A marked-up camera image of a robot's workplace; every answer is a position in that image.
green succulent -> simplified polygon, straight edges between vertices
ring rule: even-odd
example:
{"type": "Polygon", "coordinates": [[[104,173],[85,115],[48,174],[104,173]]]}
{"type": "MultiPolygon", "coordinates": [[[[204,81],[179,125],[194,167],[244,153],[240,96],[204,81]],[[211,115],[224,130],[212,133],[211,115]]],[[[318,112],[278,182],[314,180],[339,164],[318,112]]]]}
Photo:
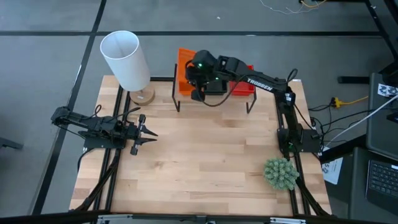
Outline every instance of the green succulent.
{"type": "Polygon", "coordinates": [[[276,190],[293,190],[299,173],[287,159],[269,159],[264,165],[264,178],[276,190]]]}

orange object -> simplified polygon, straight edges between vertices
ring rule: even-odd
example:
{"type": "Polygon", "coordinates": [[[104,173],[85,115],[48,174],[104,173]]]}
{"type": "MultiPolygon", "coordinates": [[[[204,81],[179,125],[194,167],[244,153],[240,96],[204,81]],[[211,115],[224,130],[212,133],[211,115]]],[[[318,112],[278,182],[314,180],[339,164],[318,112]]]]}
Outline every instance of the orange object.
{"type": "Polygon", "coordinates": [[[196,52],[193,50],[183,48],[179,48],[178,50],[176,82],[178,82],[178,92],[180,92],[181,95],[191,95],[191,91],[195,89],[185,78],[185,64],[189,60],[192,60],[195,54],[196,52]]]}
{"type": "MultiPolygon", "coordinates": [[[[253,70],[253,65],[248,65],[248,68],[253,70]]],[[[235,86],[236,82],[229,82],[229,88],[235,86]]],[[[246,82],[240,82],[236,86],[236,88],[232,91],[233,96],[248,96],[254,93],[254,85],[248,84],[246,82]]]]}

wooden tabletop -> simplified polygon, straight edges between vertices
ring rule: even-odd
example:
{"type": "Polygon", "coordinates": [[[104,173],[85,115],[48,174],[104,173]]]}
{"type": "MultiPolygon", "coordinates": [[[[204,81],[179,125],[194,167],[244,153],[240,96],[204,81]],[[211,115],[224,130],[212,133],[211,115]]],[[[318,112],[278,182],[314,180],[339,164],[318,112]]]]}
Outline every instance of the wooden tabletop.
{"type": "MultiPolygon", "coordinates": [[[[288,191],[274,190],[262,176],[266,160],[282,157],[273,94],[257,89],[257,102],[250,114],[246,114],[244,103],[248,97],[231,97],[216,108],[183,100],[178,113],[171,98],[172,82],[150,84],[156,90],[155,100],[129,120],[145,114],[146,126],[159,137],[141,146],[137,156],[130,155],[132,141],[122,150],[112,212],[292,215],[288,191]]],[[[97,101],[103,107],[99,116],[112,114],[118,85],[113,76],[104,76],[97,101]]],[[[301,82],[292,81],[290,86],[297,95],[298,108],[309,120],[301,82]]],[[[82,159],[70,208],[79,206],[93,190],[103,155],[103,149],[96,149],[82,159]]],[[[309,191],[330,213],[318,160],[310,153],[300,155],[309,191]]],[[[107,192],[106,186],[100,208],[104,208],[107,192]]],[[[303,213],[299,192],[296,188],[298,208],[303,213]]]]}

gray floor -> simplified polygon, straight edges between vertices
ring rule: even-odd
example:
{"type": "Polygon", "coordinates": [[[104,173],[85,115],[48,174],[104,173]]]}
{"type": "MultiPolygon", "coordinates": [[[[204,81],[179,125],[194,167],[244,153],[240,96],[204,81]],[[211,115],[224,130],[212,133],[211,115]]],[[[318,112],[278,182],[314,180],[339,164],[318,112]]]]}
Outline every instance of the gray floor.
{"type": "MultiPolygon", "coordinates": [[[[263,0],[274,9],[297,10],[296,0],[263,0]]],[[[382,1],[373,1],[394,44],[398,32],[382,1]]],[[[0,1],[0,30],[90,31],[100,0],[0,1]]],[[[375,31],[364,4],[327,2],[309,13],[283,15],[259,1],[108,0],[99,30],[267,30],[267,31],[375,31]]],[[[99,51],[97,37],[75,105],[91,114],[101,79],[111,74],[99,51]]],[[[88,37],[0,37],[0,136],[23,142],[20,151],[0,150],[0,217],[25,215],[50,154],[57,129],[50,116],[65,105],[78,72],[88,37]]],[[[359,37],[251,37],[251,36],[141,36],[143,51],[154,77],[173,75],[177,49],[208,49],[213,54],[238,57],[256,70],[286,77],[299,70],[309,107],[328,103],[332,96],[351,101],[368,94],[367,85],[339,85],[337,76],[365,76],[392,62],[380,38],[359,37]]],[[[332,110],[332,117],[365,110],[367,102],[332,110]]],[[[312,113],[324,123],[328,112],[312,113]]],[[[337,123],[345,128],[357,116],[337,123]]],[[[364,133],[361,125],[341,139],[364,133]]],[[[43,212],[68,210],[76,178],[76,162],[83,141],[67,134],[43,212]]],[[[349,180],[342,179],[339,185],[349,180]]],[[[332,210],[346,217],[346,197],[328,185],[332,210]]]]}

paper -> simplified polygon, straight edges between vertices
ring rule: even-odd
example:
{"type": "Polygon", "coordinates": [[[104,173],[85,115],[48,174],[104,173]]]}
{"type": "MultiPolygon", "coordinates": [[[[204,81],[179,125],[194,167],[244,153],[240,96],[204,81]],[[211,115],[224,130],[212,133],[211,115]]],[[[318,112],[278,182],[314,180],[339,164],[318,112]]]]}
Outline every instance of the paper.
{"type": "MultiPolygon", "coordinates": [[[[323,152],[329,150],[329,147],[324,147],[323,152]]],[[[329,183],[337,184],[340,176],[341,165],[343,158],[335,159],[334,161],[322,164],[323,179],[329,183]]]]}
{"type": "Polygon", "coordinates": [[[377,89],[377,93],[378,95],[389,97],[391,95],[396,95],[398,93],[398,88],[379,83],[379,88],[377,89]]]}

